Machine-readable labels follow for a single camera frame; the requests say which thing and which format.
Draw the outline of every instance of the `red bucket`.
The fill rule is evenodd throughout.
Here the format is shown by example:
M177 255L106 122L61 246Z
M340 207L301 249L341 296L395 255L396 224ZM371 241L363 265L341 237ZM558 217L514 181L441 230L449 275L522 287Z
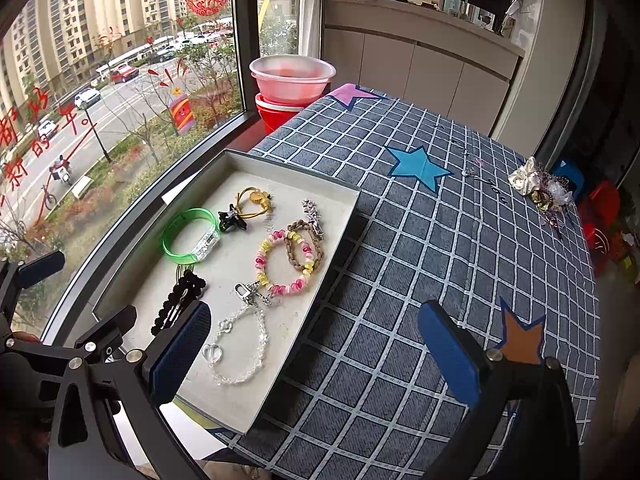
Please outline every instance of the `red bucket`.
M258 107L260 117L264 121L264 130L267 135L305 109L305 107L300 106L287 106L267 102L262 97L262 94L255 96L255 105Z

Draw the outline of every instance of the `brown braided bracelet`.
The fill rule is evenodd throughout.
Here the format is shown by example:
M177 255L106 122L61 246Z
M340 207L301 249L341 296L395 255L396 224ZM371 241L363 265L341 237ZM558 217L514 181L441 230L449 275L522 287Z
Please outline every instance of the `brown braided bracelet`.
M316 250L316 260L314 261L314 270L317 269L318 265L320 265L320 261L322 260L322 257L324 256L324 253L322 252L320 238L318 238L318 236L314 233L314 230L312 229L311 225L309 225L304 220L297 220L293 222L293 224L288 225L287 229L289 231L306 230L309 232L309 235L311 236L311 243L314 245L314 249ZM305 267L298 263L298 260L296 259L296 253L294 252L294 247L295 247L295 243L293 242L293 240L291 240L290 238L287 238L287 256L289 257L289 263L293 266L294 269L298 270L299 272L302 272L305 269Z

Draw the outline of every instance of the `green light-up bracelet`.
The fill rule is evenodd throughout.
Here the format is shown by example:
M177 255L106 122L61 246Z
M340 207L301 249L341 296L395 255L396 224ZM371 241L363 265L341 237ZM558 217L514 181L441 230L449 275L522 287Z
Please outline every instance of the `green light-up bracelet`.
M209 229L205 231L198 243L187 254L175 254L169 250L172 242L175 240L178 232L194 220L208 220L211 223ZM211 252L213 246L220 240L220 228L218 227L218 220L212 215L211 211L200 207L194 209L187 209L175 215L162 231L162 250L169 258L175 263L188 265L201 262Z

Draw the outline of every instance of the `red car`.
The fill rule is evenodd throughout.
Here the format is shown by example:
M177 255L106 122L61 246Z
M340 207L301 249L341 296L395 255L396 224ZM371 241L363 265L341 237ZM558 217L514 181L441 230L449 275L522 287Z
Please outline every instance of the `red car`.
M136 67L128 65L126 63L118 65L113 72L111 72L111 80L114 83L124 83L129 79L135 78L140 73L140 70Z

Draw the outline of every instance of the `screw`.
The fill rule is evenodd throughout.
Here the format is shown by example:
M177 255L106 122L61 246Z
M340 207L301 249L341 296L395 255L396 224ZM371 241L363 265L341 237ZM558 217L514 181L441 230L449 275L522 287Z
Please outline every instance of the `screw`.
M502 361L503 355L497 348L489 348L486 351L486 356L492 363L497 363L498 361Z
M71 359L71 361L69 361L69 368L71 368L72 370L76 370L76 368L79 368L81 366L82 366L81 357L74 357L73 359Z
M550 368L551 370L559 370L560 369L560 361L558 361L558 359L556 359L555 357L545 357L545 365L547 368Z
M137 348L129 350L127 352L126 359L129 363L137 363L138 361L140 361L140 359L142 359L142 350L138 350Z

